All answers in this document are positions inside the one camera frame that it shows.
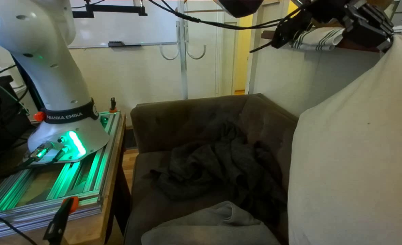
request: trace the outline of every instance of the whiteboard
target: whiteboard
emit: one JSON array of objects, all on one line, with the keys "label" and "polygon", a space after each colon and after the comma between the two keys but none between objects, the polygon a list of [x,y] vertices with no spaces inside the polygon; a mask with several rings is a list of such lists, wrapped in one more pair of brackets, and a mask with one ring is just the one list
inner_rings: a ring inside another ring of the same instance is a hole
[{"label": "whiteboard", "polygon": [[[177,5],[177,0],[168,0],[168,2],[173,8]],[[83,0],[71,0],[72,6],[83,4]],[[177,17],[149,0],[143,4],[147,16],[134,12],[94,12],[94,19],[75,17],[77,35],[70,47],[107,47],[109,40],[122,40],[126,44],[175,43]],[[135,0],[105,0],[101,5],[134,6],[139,4]]]}]

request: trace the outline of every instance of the glowing green light strip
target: glowing green light strip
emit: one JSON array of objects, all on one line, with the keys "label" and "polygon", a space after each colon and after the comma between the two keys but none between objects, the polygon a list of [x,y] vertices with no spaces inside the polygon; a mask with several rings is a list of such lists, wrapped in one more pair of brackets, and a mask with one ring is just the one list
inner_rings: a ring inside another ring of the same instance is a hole
[{"label": "glowing green light strip", "polygon": [[79,140],[77,132],[74,130],[70,130],[68,132],[68,136],[74,140],[74,144],[77,145],[78,151],[79,151],[79,155],[85,155],[87,151],[86,148],[83,146],[82,141]]},{"label": "glowing green light strip", "polygon": [[41,159],[43,156],[45,156],[48,152],[48,148],[44,148],[41,149],[38,153],[37,153],[37,157]]}]

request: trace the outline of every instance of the wire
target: wire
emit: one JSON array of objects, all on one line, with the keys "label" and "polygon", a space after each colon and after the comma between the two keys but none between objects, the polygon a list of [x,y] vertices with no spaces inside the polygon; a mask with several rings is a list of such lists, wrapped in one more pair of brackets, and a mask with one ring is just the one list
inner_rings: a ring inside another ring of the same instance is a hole
[{"label": "wire", "polygon": [[30,127],[28,132],[25,132],[28,136],[26,136],[26,134],[22,134],[21,137],[18,137],[18,138],[21,138],[22,141],[18,141],[18,142],[10,145],[8,148],[0,151],[0,153],[8,153],[10,151],[13,151],[13,149],[15,149],[15,148],[18,148],[18,146],[26,144],[26,142],[28,142],[28,137],[29,137],[29,134],[30,134],[34,129],[36,129],[36,126],[32,125],[32,127]]},{"label": "wire", "polygon": [[100,0],[100,1],[96,1],[96,2],[87,2],[87,4],[85,4],[85,5],[75,5],[75,6],[71,6],[72,9],[77,9],[77,8],[86,8],[87,5],[97,5],[97,4],[100,4],[100,2],[104,2],[105,0]]},{"label": "wire", "polygon": [[26,93],[28,93],[28,88],[25,88],[25,92],[22,93],[22,96],[19,97],[19,100],[22,100],[25,96],[26,96]]},{"label": "wire", "polygon": [[[306,6],[307,6],[307,5],[303,4],[303,5],[300,5],[299,8],[296,8],[295,10],[292,10],[291,13],[288,13],[285,17],[282,17],[282,20],[280,21],[278,25],[284,24],[284,21],[286,21],[288,19],[291,19],[295,13],[300,12],[300,10],[304,9]],[[259,50],[262,50],[262,48],[270,46],[273,42],[274,42],[274,39],[271,39],[270,42],[267,42],[267,43],[265,43],[265,44],[262,44],[262,46],[259,46],[259,47],[252,48],[250,53],[259,51]]]},{"label": "wire", "polygon": [[246,25],[233,25],[233,24],[226,24],[226,23],[220,23],[220,21],[202,20],[199,17],[194,17],[194,16],[182,13],[182,12],[173,9],[165,0],[161,0],[165,5],[158,4],[154,0],[149,0],[149,1],[153,2],[154,5],[157,5],[158,8],[167,10],[167,12],[171,12],[171,13],[173,13],[173,14],[176,14],[176,16],[179,16],[182,19],[195,21],[195,23],[205,23],[205,24],[210,24],[210,25],[216,25],[216,27],[221,27],[221,28],[231,28],[231,29],[267,28],[267,27],[278,25],[278,23],[282,20],[282,19],[274,19],[274,20],[270,20],[270,21],[266,21],[266,23],[261,23],[261,24],[255,24],[255,25],[247,25],[247,27]]},{"label": "wire", "polygon": [[8,122],[10,122],[14,117],[19,115],[19,112],[21,112],[21,110],[18,110],[15,114],[13,114],[13,117],[8,118],[8,117],[4,117],[4,115],[3,115],[4,112],[0,110],[0,126],[2,126],[2,129],[6,132],[6,134],[8,134],[10,138],[13,138],[13,140],[15,140],[15,138],[18,137],[18,134],[10,130],[10,127],[8,127]]},{"label": "wire", "polygon": [[0,114],[0,121],[3,121],[4,117],[7,117],[8,119],[11,119],[13,117],[18,115],[21,112],[22,107],[19,107],[18,110],[15,110],[11,115],[7,112],[2,112]]},{"label": "wire", "polygon": [[4,69],[0,69],[0,73],[3,73],[3,72],[6,72],[6,70],[8,70],[8,69],[13,69],[13,68],[15,68],[17,65],[14,63],[14,65],[10,65],[10,66],[7,66],[7,68],[4,68]]},{"label": "wire", "polygon": [[21,164],[15,166],[15,167],[11,167],[11,170],[8,170],[7,172],[2,172],[0,174],[0,179],[4,179],[15,172],[19,172],[25,168],[28,168],[33,161],[36,161],[37,159],[36,157],[29,157],[26,159],[25,161],[22,161]]},{"label": "wire", "polygon": [[21,100],[25,97],[25,95],[26,95],[26,92],[19,97],[19,99],[17,99],[11,92],[8,92],[3,85],[0,85],[0,89],[2,91],[4,91],[13,100],[15,100],[17,103],[19,103],[21,106],[22,106],[22,108],[25,110],[25,111],[28,111],[26,110],[26,107],[21,103]]},{"label": "wire", "polygon": [[34,239],[32,239],[30,236],[28,236],[25,232],[22,232],[19,228],[14,227],[8,220],[6,220],[4,217],[0,216],[0,221],[3,221],[4,224],[7,224],[11,230],[14,230],[15,232],[18,232],[19,235],[22,235],[25,239],[28,239],[30,243],[37,245],[37,242]]}]

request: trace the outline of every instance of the robotic arm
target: robotic arm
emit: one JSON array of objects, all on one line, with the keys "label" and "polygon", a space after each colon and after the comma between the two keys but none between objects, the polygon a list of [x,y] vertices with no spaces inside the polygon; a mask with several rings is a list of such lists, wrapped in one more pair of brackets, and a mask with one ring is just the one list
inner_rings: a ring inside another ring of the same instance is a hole
[{"label": "robotic arm", "polygon": [[29,149],[57,148],[77,161],[102,148],[108,134],[67,44],[75,31],[68,0],[0,0],[0,46],[30,74],[44,100],[44,121]]},{"label": "robotic arm", "polygon": [[365,47],[387,50],[393,44],[394,29],[387,14],[365,0],[316,0],[300,6],[299,13],[288,16],[280,23],[271,40],[281,47],[312,27],[314,20],[329,23],[340,20],[345,27],[344,35]]}]

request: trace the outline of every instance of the white cloth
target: white cloth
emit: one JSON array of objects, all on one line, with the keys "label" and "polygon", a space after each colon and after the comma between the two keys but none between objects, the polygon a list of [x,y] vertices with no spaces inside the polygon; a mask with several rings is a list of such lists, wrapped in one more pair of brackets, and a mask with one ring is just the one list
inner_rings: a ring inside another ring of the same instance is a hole
[{"label": "white cloth", "polygon": [[301,50],[333,50],[344,38],[344,27],[320,27],[304,31],[292,42]]},{"label": "white cloth", "polygon": [[300,117],[292,156],[291,245],[402,245],[402,35]]},{"label": "white cloth", "polygon": [[160,224],[143,245],[280,245],[269,227],[231,201]]}]

